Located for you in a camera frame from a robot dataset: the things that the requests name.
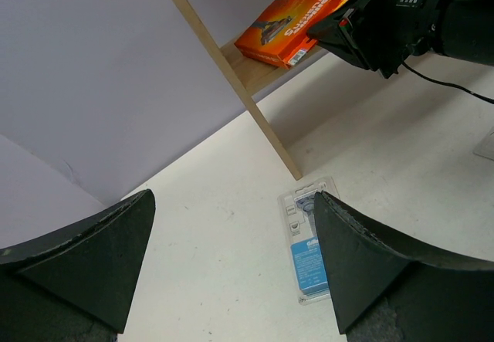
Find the clear blister razor pack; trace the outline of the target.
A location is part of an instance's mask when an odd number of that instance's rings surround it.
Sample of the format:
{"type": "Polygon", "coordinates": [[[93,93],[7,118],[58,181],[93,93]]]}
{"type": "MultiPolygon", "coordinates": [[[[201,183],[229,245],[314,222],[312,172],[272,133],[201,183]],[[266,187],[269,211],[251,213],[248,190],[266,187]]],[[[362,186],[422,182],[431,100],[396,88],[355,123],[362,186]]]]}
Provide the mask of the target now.
{"type": "Polygon", "coordinates": [[[473,154],[494,161],[494,145],[493,145],[494,128],[474,148],[473,154]]]}
{"type": "Polygon", "coordinates": [[[324,177],[277,199],[301,305],[330,297],[315,223],[315,196],[323,191],[339,195],[334,180],[324,177]]]}

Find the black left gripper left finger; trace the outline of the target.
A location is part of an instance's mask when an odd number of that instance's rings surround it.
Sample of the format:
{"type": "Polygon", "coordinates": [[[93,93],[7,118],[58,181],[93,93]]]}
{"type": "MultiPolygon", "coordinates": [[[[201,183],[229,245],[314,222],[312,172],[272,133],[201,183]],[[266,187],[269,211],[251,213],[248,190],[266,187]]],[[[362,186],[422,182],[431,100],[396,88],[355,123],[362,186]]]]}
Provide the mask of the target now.
{"type": "Polygon", "coordinates": [[[126,327],[156,203],[150,189],[1,250],[3,341],[115,341],[126,327]]]}

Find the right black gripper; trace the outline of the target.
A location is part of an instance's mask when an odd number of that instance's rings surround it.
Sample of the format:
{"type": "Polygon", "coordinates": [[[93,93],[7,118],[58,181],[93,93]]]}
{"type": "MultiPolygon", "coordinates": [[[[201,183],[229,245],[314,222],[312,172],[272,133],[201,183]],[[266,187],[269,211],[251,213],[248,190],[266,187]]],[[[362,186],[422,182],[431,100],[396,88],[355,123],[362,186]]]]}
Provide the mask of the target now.
{"type": "Polygon", "coordinates": [[[411,55],[429,49],[439,0],[356,0],[308,28],[317,45],[384,78],[411,55]]]}

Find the orange Gillette Fusion box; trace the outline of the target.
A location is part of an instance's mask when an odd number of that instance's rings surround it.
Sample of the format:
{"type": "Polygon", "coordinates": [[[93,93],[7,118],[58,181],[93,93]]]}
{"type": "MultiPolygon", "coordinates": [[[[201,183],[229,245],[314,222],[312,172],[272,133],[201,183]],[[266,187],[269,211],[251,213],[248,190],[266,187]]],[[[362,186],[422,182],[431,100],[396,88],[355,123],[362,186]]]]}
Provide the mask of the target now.
{"type": "Polygon", "coordinates": [[[317,44],[309,27],[347,0],[275,0],[236,39],[235,47],[251,59],[290,69],[317,44]]]}

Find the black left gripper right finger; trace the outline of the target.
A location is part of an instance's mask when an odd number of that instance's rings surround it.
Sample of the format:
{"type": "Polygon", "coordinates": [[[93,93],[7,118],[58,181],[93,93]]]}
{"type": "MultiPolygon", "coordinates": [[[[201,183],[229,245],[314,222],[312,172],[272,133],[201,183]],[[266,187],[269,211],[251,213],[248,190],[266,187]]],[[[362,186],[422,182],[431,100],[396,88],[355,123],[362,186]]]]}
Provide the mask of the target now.
{"type": "Polygon", "coordinates": [[[315,223],[348,341],[491,341],[493,263],[422,242],[323,191],[315,223]]]}

